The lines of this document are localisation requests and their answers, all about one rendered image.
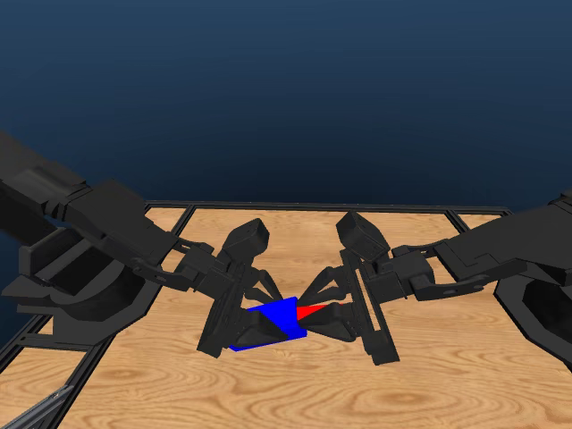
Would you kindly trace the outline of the thin red peg bar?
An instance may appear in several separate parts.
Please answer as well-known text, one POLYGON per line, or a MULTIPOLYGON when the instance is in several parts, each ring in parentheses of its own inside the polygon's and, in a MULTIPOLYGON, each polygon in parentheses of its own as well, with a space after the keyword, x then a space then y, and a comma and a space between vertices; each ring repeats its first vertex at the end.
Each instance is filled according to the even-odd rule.
POLYGON ((297 320, 300 324, 325 323, 333 318, 341 317, 343 305, 337 302, 328 305, 312 305, 297 307, 297 320))

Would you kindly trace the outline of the silver aluminium rail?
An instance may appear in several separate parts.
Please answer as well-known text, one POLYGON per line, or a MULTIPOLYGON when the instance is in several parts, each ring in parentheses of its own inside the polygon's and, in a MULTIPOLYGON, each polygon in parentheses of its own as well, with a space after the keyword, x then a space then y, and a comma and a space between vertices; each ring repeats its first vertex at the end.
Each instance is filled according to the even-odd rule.
POLYGON ((62 406, 73 388, 73 385, 64 385, 0 429, 37 429, 47 416, 62 406))

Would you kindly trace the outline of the blue hollow socket block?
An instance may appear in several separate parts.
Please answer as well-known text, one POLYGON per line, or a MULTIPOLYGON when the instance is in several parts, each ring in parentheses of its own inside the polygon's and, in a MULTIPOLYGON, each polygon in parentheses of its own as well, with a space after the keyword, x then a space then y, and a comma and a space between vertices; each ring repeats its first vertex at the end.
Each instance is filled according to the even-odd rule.
MULTIPOLYGON (((293 341, 307 337, 307 330, 301 328, 297 320, 297 298, 292 297, 288 299, 282 299, 269 304, 263 304, 248 309, 248 311, 255 311, 255 310, 259 310, 261 313, 266 315, 270 320, 272 320, 276 325, 278 325, 284 332, 288 334, 288 339, 285 341, 293 341)), ((234 351, 242 351, 246 349, 259 348, 267 345, 262 345, 258 347, 247 347, 241 349, 235 349, 232 345, 230 345, 229 348, 234 351)))

